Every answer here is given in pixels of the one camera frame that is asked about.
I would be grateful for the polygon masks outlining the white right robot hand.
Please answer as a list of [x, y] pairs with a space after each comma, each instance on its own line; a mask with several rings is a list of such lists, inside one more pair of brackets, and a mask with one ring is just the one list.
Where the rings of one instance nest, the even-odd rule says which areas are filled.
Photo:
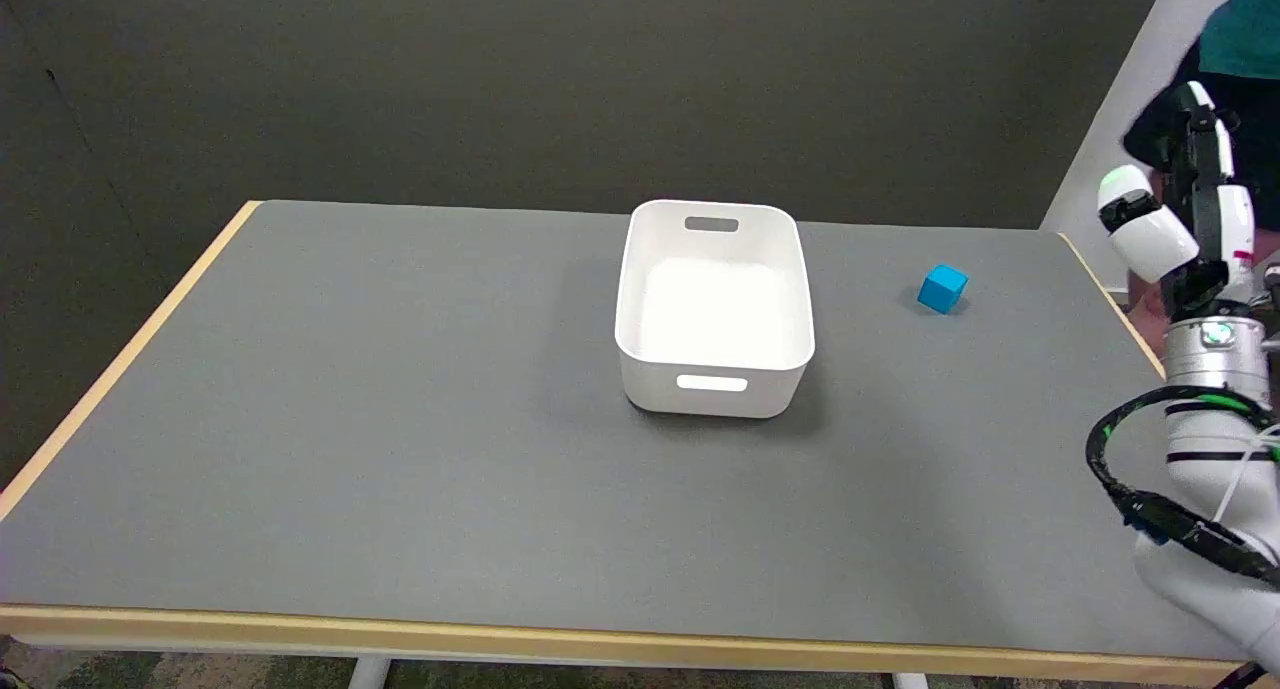
[[1236, 177], [1225, 111], [1188, 79], [1158, 119], [1161, 193], [1138, 166], [1115, 168], [1100, 183], [1100, 222], [1128, 268], [1158, 286], [1171, 323], [1245, 318], [1268, 300], [1254, 274], [1254, 209]]

